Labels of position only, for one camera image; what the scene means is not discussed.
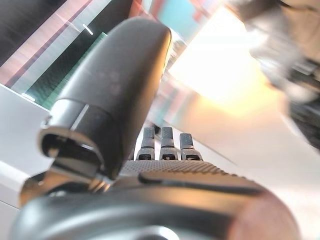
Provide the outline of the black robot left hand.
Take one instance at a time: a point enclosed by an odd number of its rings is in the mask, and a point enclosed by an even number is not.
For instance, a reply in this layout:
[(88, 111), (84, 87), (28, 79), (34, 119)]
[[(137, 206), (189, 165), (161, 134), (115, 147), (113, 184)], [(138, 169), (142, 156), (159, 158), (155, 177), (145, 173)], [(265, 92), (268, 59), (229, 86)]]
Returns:
[(38, 134), (50, 167), (20, 191), (12, 240), (299, 240), (288, 207), (260, 184), (203, 160), (192, 136), (143, 127), (172, 41), (127, 19), (77, 67)]

